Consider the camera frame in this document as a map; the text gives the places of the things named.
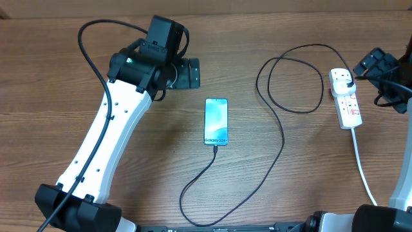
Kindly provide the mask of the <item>Samsung Galaxy smartphone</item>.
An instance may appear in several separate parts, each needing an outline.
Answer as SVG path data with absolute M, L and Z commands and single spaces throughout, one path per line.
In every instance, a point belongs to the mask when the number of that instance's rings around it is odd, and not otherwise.
M 226 146 L 229 143 L 227 99 L 205 100 L 203 143 L 208 146 Z

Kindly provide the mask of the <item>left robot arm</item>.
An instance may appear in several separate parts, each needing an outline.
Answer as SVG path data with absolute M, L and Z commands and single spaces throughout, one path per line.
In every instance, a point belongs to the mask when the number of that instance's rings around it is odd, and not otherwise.
M 35 203 L 44 225 L 63 231 L 138 231 L 108 203 L 120 158 L 139 120 L 167 90 L 200 86 L 200 62 L 185 58 L 189 31 L 154 16 L 145 38 L 114 53 L 99 80 L 104 96 L 75 158 L 54 185 L 42 184 Z

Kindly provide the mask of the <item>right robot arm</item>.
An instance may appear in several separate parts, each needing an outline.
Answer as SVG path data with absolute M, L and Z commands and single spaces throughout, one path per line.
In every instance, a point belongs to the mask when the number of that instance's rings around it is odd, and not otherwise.
M 405 54 L 394 58 L 380 48 L 374 48 L 354 67 L 348 70 L 335 68 L 329 72 L 339 125 L 344 130 L 355 131 L 362 123 L 354 80 L 368 80 L 378 89 L 374 100 L 381 106 L 392 107 L 398 113 L 411 114 L 411 45 Z M 389 204 L 376 202 L 360 206 L 353 214 L 335 214 L 316 211 L 305 222 L 295 225 L 292 231 L 411 231 L 411 136 L 407 136 L 403 163 L 397 185 Z

